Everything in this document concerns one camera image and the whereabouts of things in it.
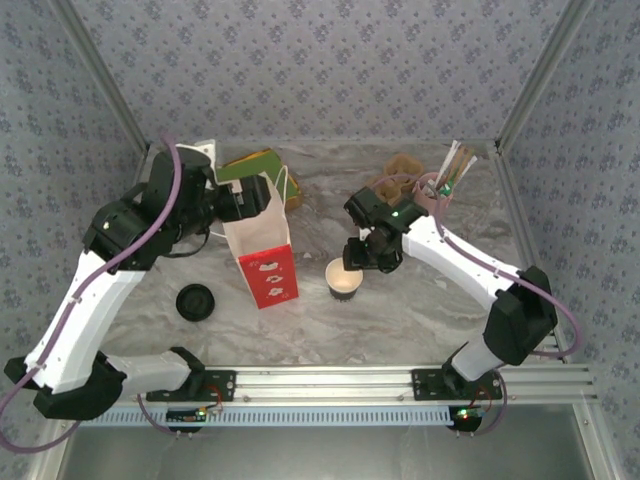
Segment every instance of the black cup lid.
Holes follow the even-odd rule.
[[[200,322],[209,317],[215,306],[211,290],[197,283],[184,287],[176,298],[178,313],[190,322]]]

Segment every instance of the wall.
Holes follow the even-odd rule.
[[[96,209],[136,167],[109,109],[45,0],[2,2],[0,17],[0,365],[25,355],[53,317]],[[10,382],[0,374],[0,389]],[[2,417],[20,445],[38,441],[33,394]],[[30,458],[0,450],[0,478],[21,479]]]
[[[494,138],[566,0],[83,0],[145,135]]]
[[[630,478],[640,478],[638,45],[638,2],[596,2],[509,153]]]

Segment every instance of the marble table surface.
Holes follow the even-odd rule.
[[[223,145],[224,161],[263,145]],[[206,364],[441,363],[484,328],[486,312],[442,273],[412,258],[396,272],[366,271],[350,302],[333,300],[324,280],[329,261],[357,234],[343,210],[349,196],[381,172],[398,152],[437,170],[448,151],[441,144],[272,145],[304,192],[287,214],[300,298],[258,310],[224,239],[211,237],[197,256],[160,258],[126,300],[103,351],[160,353],[184,346]],[[481,158],[456,188],[445,225],[505,262],[519,264],[492,166]],[[213,226],[221,231],[220,225]],[[193,248],[201,237],[190,240]],[[216,298],[212,316],[183,320],[175,298],[202,283]]]

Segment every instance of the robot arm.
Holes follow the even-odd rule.
[[[169,254],[183,238],[208,231],[216,219],[230,222],[258,215],[270,200],[266,180],[259,176],[218,185],[211,169],[215,145],[178,145],[178,151],[182,183],[169,217],[115,271],[100,275],[89,285],[44,368],[26,385],[38,391],[34,405],[47,418],[89,420],[104,413],[123,395],[203,388],[204,366],[183,348],[129,358],[106,356],[99,351],[124,300],[159,256]],[[36,367],[78,285],[149,229],[167,203],[172,176],[172,160],[162,152],[154,158],[148,183],[137,185],[98,211],[83,239],[85,248],[71,287],[53,322],[29,355],[7,363],[5,373],[11,380],[17,382]]]
[[[358,227],[369,231],[364,239],[348,240],[343,252],[346,270],[390,273],[407,254],[447,275],[489,313],[484,333],[465,343],[443,365],[445,383],[453,393],[503,364],[520,365],[557,325],[549,302],[496,274],[507,272],[550,292],[547,276],[537,267],[522,271],[506,265],[445,230],[463,250],[496,268],[493,273],[487,271],[448,246],[435,219],[409,199],[390,207],[363,188],[345,209]]]

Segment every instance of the red paper bag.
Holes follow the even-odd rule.
[[[224,223],[231,253],[240,266],[258,308],[298,297],[298,281],[284,206],[273,182],[271,200],[257,217]]]

